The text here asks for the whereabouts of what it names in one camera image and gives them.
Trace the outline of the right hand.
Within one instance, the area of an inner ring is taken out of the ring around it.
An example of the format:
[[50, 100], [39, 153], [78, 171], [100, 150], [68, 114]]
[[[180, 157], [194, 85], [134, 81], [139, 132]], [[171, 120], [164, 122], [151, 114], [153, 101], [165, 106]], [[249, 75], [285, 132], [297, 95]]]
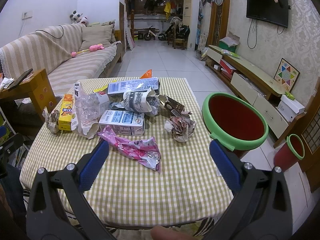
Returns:
[[150, 231], [154, 240], [195, 240], [196, 238], [183, 232], [174, 231], [162, 226], [155, 226]]

